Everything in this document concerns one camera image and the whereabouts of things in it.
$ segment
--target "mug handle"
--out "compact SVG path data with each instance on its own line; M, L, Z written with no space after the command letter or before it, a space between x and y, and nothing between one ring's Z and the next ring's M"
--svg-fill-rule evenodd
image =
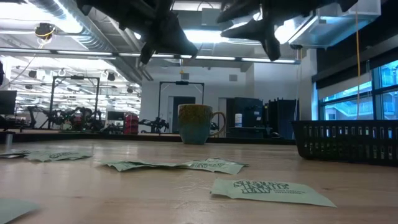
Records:
M217 112L213 113L212 119L214 118L214 116L216 116L216 115L218 115L218 114L219 114L219 115L222 115L222 117L224 118L224 126L221 128L221 130L217 131L216 133L210 134L211 137L216 136L216 135L222 133L222 132L224 131L224 129L225 129L226 116L225 116L225 114L224 114L223 112L217 111Z

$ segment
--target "doorway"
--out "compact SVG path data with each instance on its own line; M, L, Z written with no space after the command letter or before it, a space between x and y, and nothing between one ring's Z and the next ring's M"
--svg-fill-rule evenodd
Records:
M178 127L178 106L182 104L195 104L196 98L189 96L175 96L173 102L173 125L172 132L178 134L180 129Z

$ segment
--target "computer monitor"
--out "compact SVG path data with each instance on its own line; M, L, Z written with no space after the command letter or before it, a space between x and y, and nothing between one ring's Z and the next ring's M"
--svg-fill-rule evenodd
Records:
M13 115L17 91L0 91L0 114Z
M109 111L106 119L108 121L124 121L124 112Z

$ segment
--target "table surface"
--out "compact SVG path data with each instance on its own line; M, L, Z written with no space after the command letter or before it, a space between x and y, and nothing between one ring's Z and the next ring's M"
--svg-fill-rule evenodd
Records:
M13 145L14 149L94 151L89 159L0 159L0 198L41 209L14 223L397 223L398 170L306 161L294 146L79 140ZM238 175L201 170L118 172L99 160L185 162L222 157L250 164ZM306 184L338 208L211 196L217 178Z

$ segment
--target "red object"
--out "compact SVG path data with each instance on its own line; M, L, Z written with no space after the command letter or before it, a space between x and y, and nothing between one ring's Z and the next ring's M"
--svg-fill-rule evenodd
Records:
M125 115L124 117L124 134L138 134L139 118L136 114Z

